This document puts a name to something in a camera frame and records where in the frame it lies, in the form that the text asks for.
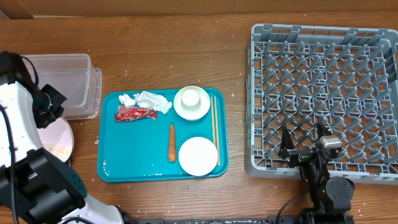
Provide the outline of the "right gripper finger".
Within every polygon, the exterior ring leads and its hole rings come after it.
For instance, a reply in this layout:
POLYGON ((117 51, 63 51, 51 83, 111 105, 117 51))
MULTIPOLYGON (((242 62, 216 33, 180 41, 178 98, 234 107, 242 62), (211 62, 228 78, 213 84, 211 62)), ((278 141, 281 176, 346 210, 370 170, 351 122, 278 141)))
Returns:
POLYGON ((331 136, 331 132, 323 125, 322 122, 317 123, 317 133, 319 139, 324 136, 331 136))
POLYGON ((282 128, 282 138, 280 142, 280 149, 278 156, 280 158, 287 158, 292 155, 292 153, 295 152, 295 146, 292 141, 292 138, 290 136, 289 130, 287 129, 286 126, 282 128))

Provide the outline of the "large white plate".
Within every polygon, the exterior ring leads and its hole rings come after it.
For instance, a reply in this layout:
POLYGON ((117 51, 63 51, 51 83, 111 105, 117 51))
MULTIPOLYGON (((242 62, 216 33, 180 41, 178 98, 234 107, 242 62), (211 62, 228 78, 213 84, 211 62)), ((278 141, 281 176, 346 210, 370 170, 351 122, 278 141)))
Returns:
POLYGON ((39 137, 45 143, 71 144, 74 147, 74 137, 72 129, 65 118, 58 118, 44 129, 38 129, 39 137))

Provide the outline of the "rice and peanut shells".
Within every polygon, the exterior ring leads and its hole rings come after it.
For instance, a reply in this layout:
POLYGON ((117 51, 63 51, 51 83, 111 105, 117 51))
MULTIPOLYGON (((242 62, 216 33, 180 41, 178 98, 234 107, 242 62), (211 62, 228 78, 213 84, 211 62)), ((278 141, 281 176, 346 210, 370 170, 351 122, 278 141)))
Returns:
POLYGON ((60 159, 62 162, 66 162, 69 160, 73 146, 71 144, 63 145, 63 144, 54 144, 54 143, 45 143, 44 148, 48 150, 55 157, 60 159))

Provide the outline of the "white bowl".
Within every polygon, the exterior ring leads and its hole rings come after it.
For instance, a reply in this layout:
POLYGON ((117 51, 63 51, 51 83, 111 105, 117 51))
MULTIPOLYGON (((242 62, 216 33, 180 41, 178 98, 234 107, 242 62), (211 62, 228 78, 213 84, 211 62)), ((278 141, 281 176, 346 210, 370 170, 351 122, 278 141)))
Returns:
POLYGON ((209 94, 203 89, 200 88, 199 86, 186 86, 182 89, 180 89, 175 97, 174 97, 174 102, 173 106, 175 109, 175 112, 183 119, 186 119, 188 121, 196 121, 204 117, 207 112, 210 109, 210 96, 209 94), (196 90, 199 93, 200 96, 200 102, 193 107, 188 107, 185 106, 182 101, 181 101, 181 96, 182 93, 187 90, 187 89, 193 89, 196 90))

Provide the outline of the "white cup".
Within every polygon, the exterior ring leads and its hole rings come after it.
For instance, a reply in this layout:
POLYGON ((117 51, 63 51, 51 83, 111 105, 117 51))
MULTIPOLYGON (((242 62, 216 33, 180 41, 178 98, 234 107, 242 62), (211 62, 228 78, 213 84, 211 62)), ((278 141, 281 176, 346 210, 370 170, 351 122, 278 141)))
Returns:
POLYGON ((196 90, 187 89, 182 93, 181 101, 185 106, 196 106, 200 102, 199 93, 196 90))

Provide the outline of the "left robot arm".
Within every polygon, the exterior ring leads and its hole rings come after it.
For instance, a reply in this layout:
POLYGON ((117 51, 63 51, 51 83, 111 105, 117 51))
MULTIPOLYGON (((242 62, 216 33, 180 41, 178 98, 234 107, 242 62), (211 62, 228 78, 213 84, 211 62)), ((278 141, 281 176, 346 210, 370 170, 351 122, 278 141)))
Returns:
POLYGON ((28 61, 1 52, 1 205, 14 223, 135 223, 90 196, 78 173, 44 148, 38 130, 61 117, 66 97, 49 84, 39 88, 28 61))

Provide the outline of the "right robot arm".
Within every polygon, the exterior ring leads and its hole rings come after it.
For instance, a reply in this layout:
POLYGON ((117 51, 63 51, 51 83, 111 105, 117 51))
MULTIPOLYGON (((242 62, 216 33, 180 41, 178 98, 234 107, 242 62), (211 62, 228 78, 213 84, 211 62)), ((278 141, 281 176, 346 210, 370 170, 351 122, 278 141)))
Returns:
POLYGON ((318 139, 311 149, 296 150, 287 127, 282 128, 279 157, 288 159, 290 168, 299 168, 300 177, 307 189, 286 202, 276 215, 276 223, 354 223, 346 212, 351 210, 354 183, 345 177, 332 177, 327 164, 337 158, 342 142, 322 123, 317 123, 318 139), (311 208, 304 208, 300 215, 283 216, 285 208, 295 200, 309 194, 311 208))

